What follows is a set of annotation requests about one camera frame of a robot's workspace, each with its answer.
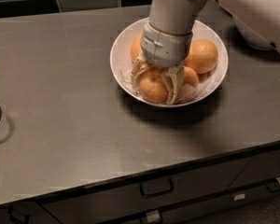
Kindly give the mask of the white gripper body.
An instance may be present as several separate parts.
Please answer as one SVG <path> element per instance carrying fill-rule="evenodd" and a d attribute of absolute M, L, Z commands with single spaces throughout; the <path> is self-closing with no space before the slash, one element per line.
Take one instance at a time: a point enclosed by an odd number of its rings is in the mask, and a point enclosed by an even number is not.
<path fill-rule="evenodd" d="M 168 35 L 147 22 L 143 27 L 140 46 L 149 63 L 171 68 L 182 63 L 188 56 L 191 39 L 192 33 Z"/>

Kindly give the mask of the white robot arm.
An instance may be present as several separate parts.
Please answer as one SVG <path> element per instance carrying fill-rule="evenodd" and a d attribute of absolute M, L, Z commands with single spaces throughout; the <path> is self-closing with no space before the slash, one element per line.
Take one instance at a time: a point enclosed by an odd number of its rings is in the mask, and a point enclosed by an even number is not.
<path fill-rule="evenodd" d="M 180 92 L 198 86 L 199 74 L 217 66 L 217 47 L 192 38 L 195 20 L 207 1 L 152 0 L 131 72 L 132 86 L 145 100 L 173 105 Z M 280 53 L 280 0 L 214 1 Z"/>

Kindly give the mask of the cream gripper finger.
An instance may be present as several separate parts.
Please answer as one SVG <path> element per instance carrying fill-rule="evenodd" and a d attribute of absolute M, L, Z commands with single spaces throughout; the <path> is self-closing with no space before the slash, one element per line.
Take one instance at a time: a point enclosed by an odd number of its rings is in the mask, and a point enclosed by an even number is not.
<path fill-rule="evenodd" d="M 167 105 L 173 105 L 177 99 L 178 93 L 183 86 L 184 65 L 181 63 L 175 67 L 165 68 L 161 72 L 161 79 L 168 91 L 166 100 Z"/>
<path fill-rule="evenodd" d="M 139 55 L 133 62 L 133 67 L 131 71 L 131 84 L 134 89 L 138 87 L 140 76 L 145 73 L 148 69 L 152 67 L 144 56 L 143 52 L 140 51 Z"/>

